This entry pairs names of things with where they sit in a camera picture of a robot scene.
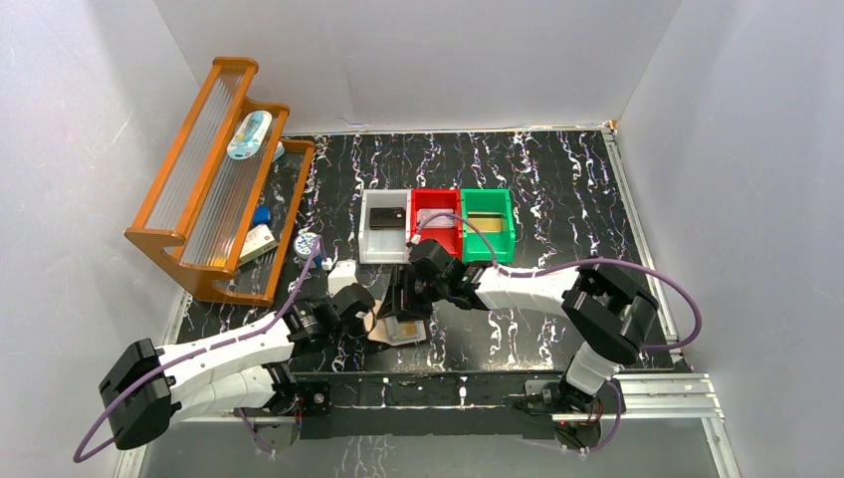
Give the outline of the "gold card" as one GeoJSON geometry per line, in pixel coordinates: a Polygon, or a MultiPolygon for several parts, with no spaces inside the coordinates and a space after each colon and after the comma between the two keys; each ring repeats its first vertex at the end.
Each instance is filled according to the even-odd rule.
{"type": "Polygon", "coordinates": [[[424,324],[417,322],[401,322],[396,326],[393,339],[398,342],[418,342],[425,339],[424,324]]]}
{"type": "Polygon", "coordinates": [[[504,217],[495,212],[473,212],[468,220],[483,233],[500,233],[506,225],[504,217]]]}

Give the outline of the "beige leather card holder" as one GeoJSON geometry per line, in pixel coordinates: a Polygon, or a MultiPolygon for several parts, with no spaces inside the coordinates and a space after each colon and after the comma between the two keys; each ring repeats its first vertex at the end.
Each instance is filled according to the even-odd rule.
{"type": "Polygon", "coordinates": [[[364,337],[366,339],[373,341],[373,342],[386,344],[386,345],[391,346],[391,347],[398,347],[398,346],[403,346],[403,345],[408,345],[408,344],[422,343],[422,342],[427,340],[425,323],[423,321],[419,321],[419,322],[424,324],[424,331],[425,331],[425,339],[424,340],[421,340],[421,341],[418,341],[418,342],[409,342],[409,341],[398,342],[398,341],[394,340],[393,334],[396,331],[396,326],[397,326],[398,323],[401,323],[401,322],[397,322],[395,319],[387,319],[387,320],[377,319],[375,317],[375,314],[379,311],[380,305],[381,305],[381,301],[376,300],[374,308],[372,309],[372,311],[369,312],[366,316],[363,317],[363,324],[364,324],[364,331],[365,331],[364,337]]]}

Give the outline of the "white plastic bin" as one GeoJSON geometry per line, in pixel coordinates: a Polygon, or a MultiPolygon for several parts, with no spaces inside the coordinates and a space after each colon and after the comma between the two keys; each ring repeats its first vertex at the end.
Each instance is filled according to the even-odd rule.
{"type": "Polygon", "coordinates": [[[361,264],[402,264],[407,262],[406,244],[410,239],[410,189],[364,189],[358,224],[358,261],[361,264]],[[404,229],[370,230],[368,211],[373,207],[403,207],[404,229]]]}

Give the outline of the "red plastic bin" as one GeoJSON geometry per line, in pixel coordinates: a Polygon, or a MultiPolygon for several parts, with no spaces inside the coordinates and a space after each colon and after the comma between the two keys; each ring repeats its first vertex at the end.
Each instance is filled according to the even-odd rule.
{"type": "MultiPolygon", "coordinates": [[[[438,213],[461,215],[461,193],[457,189],[413,189],[411,191],[410,238],[418,226],[438,213]]],[[[463,225],[450,216],[433,219],[420,232],[420,239],[434,239],[451,255],[462,257],[463,225]]]]}

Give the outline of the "green plastic bin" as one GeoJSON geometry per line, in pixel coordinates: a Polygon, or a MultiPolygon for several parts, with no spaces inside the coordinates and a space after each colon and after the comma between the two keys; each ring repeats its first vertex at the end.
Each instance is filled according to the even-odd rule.
{"type": "Polygon", "coordinates": [[[510,192],[506,189],[461,190],[462,215],[487,239],[470,226],[463,226],[464,262],[492,260],[493,250],[500,264],[510,264],[515,257],[516,228],[510,192]]]}

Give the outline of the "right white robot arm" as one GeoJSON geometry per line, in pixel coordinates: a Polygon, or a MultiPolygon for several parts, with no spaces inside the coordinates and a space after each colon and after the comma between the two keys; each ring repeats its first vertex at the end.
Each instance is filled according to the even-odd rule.
{"type": "Polygon", "coordinates": [[[634,364],[656,322],[655,297],[625,274],[619,261],[552,271],[463,262],[437,241],[414,245],[394,268],[375,316],[380,321],[428,319],[436,302],[467,311],[528,310],[568,318],[583,343],[548,403],[587,411],[621,367],[634,364]]]}

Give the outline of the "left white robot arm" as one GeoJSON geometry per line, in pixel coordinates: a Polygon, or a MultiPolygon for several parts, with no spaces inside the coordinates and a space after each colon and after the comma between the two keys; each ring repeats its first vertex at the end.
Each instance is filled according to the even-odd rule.
{"type": "Polygon", "coordinates": [[[372,295],[350,279],[326,296],[303,297],[283,314],[270,311],[207,339],[159,347],[149,339],[131,344],[99,386],[111,443],[133,449],[180,421],[217,412],[248,408],[287,414],[310,406],[318,389],[297,383],[290,360],[359,330],[374,306],[372,295]]]}

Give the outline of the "black card in white bin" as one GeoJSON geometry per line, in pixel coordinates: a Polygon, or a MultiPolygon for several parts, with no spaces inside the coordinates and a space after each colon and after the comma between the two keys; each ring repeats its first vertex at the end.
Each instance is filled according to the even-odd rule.
{"type": "Polygon", "coordinates": [[[404,229],[406,211],[403,207],[373,207],[368,211],[370,230],[404,229]]]}

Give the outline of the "silver card in red bin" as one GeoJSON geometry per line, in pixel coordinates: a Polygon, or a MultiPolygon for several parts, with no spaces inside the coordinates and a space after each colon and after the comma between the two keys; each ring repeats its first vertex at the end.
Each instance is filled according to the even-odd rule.
{"type": "Polygon", "coordinates": [[[417,211],[417,224],[428,228],[450,229],[455,226],[454,210],[449,208],[421,208],[417,211]]]}

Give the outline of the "gold card in green bin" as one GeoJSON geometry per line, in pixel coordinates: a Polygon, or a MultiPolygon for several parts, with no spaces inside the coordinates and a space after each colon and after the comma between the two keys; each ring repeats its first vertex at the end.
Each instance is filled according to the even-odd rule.
{"type": "Polygon", "coordinates": [[[504,217],[495,212],[473,212],[468,220],[483,233],[500,233],[506,225],[504,217]]]}

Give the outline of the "blue white round tin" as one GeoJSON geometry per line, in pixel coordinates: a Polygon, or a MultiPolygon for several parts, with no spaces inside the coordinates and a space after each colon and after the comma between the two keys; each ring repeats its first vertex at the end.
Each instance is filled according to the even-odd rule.
{"type": "Polygon", "coordinates": [[[300,265],[304,265],[308,260],[311,260],[311,269],[322,267],[323,251],[319,234],[304,232],[298,235],[294,240],[294,252],[300,265]]]}

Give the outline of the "white red small box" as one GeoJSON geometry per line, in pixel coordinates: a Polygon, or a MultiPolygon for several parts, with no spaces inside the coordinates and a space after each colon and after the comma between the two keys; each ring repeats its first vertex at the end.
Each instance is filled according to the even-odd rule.
{"type": "Polygon", "coordinates": [[[279,242],[267,224],[259,224],[246,235],[238,266],[243,266],[260,256],[277,249],[279,242]]]}

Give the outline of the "blue bottle cap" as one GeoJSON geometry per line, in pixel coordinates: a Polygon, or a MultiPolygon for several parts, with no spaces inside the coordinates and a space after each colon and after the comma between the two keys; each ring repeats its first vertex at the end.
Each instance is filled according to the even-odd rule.
{"type": "Polygon", "coordinates": [[[272,212],[267,206],[258,206],[252,216],[252,225],[270,225],[272,223],[272,212]]]}

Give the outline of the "wooden three-tier shelf rack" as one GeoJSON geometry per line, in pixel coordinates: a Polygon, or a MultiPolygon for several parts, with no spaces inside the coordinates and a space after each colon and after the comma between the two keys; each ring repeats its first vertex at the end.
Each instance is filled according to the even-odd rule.
{"type": "Polygon", "coordinates": [[[290,109],[249,98],[258,63],[217,57],[124,235],[194,299],[269,307],[309,177],[315,145],[283,136],[290,109]],[[226,148],[244,117],[273,116],[258,152],[245,160],[226,148]],[[277,249],[238,266],[252,216],[262,203],[273,215],[277,249]]]}

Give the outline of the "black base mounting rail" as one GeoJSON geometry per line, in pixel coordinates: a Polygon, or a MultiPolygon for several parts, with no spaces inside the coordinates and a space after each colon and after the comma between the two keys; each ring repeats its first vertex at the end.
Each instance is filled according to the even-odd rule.
{"type": "Polygon", "coordinates": [[[592,446],[627,407],[618,379],[581,397],[559,371],[298,372],[304,437],[515,435],[592,446]]]}

